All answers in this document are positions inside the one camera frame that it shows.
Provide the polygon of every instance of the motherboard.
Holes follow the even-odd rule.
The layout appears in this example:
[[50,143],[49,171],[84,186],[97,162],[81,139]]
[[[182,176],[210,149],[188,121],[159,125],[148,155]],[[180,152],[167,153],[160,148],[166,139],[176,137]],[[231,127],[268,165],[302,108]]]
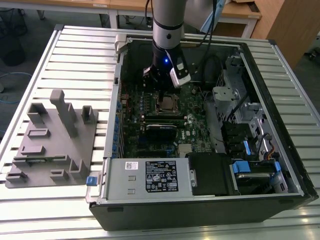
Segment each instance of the motherboard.
[[123,84],[125,158],[184,158],[190,152],[211,152],[205,98],[193,84],[164,93],[137,84]]

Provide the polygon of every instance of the sticker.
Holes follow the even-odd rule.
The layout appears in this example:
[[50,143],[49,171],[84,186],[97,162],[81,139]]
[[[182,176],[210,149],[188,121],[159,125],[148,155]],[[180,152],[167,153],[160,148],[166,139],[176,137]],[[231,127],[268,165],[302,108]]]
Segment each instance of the sticker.
[[94,7],[99,7],[99,8],[106,8],[107,5],[105,4],[93,4]]
[[178,192],[176,161],[146,161],[145,190],[148,193]]
[[125,170],[138,170],[138,162],[137,161],[126,161],[125,162]]
[[259,19],[259,16],[255,16],[255,15],[248,15],[249,19]]

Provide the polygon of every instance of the barcode label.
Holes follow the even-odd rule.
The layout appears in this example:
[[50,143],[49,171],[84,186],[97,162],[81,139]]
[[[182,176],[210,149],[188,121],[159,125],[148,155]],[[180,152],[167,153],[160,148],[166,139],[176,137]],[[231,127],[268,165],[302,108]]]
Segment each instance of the barcode label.
[[126,161],[125,162],[125,170],[138,170],[138,162],[137,161]]
[[106,8],[107,5],[105,4],[93,4],[94,7],[99,7],[99,8]]

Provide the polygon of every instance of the blue latch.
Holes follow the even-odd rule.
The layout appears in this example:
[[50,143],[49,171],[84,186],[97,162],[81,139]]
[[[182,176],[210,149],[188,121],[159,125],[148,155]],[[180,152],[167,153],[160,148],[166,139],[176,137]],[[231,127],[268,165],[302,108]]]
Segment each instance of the blue latch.
[[232,164],[232,169],[235,174],[251,172],[248,161],[236,161]]
[[248,141],[243,141],[244,147],[245,147],[245,151],[247,155],[251,155],[251,150],[248,144]]
[[274,166],[275,166],[275,170],[276,170],[277,172],[280,172],[280,171],[281,171],[281,166],[280,166],[280,163],[279,163],[278,161],[276,161],[276,162],[274,163]]
[[98,177],[96,176],[88,176],[86,178],[85,184],[90,187],[94,187],[98,185]]

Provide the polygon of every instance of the floor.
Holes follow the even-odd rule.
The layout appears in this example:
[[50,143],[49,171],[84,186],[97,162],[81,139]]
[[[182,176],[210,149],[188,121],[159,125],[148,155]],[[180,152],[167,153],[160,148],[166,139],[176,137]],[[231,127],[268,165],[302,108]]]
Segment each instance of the floor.
[[[67,13],[46,11],[45,20],[39,20],[35,10],[25,10],[25,22],[28,33],[20,37],[20,42],[26,53],[24,63],[15,67],[7,67],[0,60],[0,76],[3,72],[26,72],[32,74],[40,60],[42,53],[49,41],[56,24],[65,24],[84,27],[101,27],[98,14]],[[120,27],[127,29],[150,30],[142,17],[130,19],[131,24],[126,24],[125,19],[120,17]],[[195,29],[187,27],[187,33],[196,33]],[[309,95],[316,109],[320,110],[320,84],[317,84],[320,76],[320,63],[311,62],[304,56],[294,72],[300,80],[305,91]],[[9,75],[0,78],[0,83],[5,91],[0,93],[0,100],[7,102],[19,101],[29,83],[27,75]],[[0,102],[0,141],[6,131],[18,104],[4,104]]]

